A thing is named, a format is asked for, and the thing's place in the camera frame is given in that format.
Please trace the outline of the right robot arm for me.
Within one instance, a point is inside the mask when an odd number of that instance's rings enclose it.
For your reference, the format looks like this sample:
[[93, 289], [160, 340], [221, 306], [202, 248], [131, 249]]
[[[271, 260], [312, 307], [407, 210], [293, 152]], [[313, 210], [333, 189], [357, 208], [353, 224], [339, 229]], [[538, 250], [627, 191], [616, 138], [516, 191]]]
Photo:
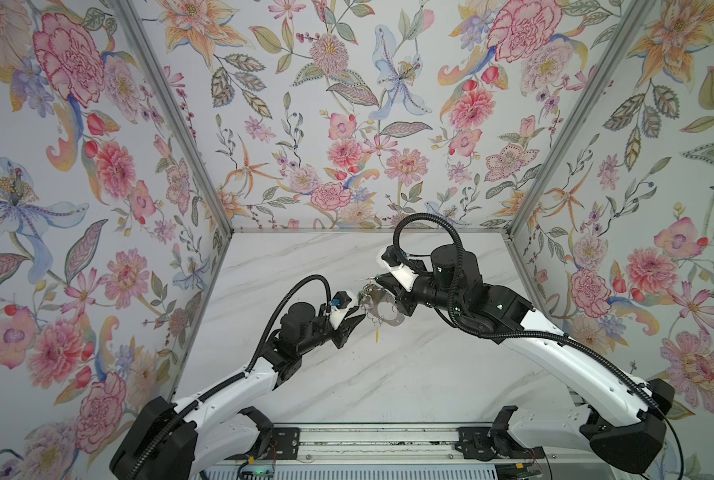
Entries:
[[485, 283], [473, 253], [447, 244], [430, 259], [407, 259], [392, 246], [378, 254], [384, 271], [375, 280], [401, 314], [410, 316], [419, 306], [451, 306], [454, 327], [523, 355], [583, 400], [566, 410], [507, 405], [486, 432], [462, 430], [457, 447], [464, 455], [487, 461], [560, 447], [592, 452], [630, 474], [648, 470], [665, 445], [673, 387], [622, 371], [564, 334], [514, 290]]

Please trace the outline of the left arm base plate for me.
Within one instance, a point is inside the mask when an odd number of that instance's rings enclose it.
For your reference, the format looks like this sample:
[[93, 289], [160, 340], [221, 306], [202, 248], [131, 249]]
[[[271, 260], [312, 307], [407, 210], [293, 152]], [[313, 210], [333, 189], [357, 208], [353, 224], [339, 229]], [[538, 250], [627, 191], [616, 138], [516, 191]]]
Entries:
[[297, 460], [301, 445], [301, 429], [273, 427], [259, 433], [253, 443], [223, 460]]

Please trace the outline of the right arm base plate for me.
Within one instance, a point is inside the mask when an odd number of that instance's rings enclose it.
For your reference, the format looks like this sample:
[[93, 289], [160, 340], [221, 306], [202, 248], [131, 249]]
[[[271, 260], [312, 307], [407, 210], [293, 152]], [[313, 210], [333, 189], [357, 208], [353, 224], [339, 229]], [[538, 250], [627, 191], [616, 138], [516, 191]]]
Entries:
[[542, 447], [520, 446], [505, 431], [491, 432], [487, 426], [460, 427], [454, 449], [467, 460], [489, 462], [495, 459], [537, 460], [546, 457]]

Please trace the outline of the metal keyring disc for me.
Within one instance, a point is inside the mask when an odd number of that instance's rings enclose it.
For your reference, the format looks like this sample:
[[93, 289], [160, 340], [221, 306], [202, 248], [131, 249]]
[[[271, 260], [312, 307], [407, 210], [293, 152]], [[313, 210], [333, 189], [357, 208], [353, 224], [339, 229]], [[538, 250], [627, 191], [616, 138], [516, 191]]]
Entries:
[[394, 296], [376, 283], [365, 284], [358, 293], [358, 298], [367, 318], [377, 327], [397, 327], [405, 321], [405, 315], [398, 309]]

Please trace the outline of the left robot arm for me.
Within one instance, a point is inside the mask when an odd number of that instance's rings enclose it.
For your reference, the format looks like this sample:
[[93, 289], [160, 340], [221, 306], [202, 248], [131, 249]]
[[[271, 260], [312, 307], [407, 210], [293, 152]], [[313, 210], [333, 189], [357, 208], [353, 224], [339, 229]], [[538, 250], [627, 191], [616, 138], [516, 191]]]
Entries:
[[319, 310], [293, 304], [257, 360], [205, 391], [147, 403], [113, 455], [111, 473], [117, 479], [190, 479], [227, 458], [265, 455], [274, 424], [257, 401], [290, 380], [305, 354], [328, 342], [342, 348], [365, 318], [359, 309], [348, 292]]

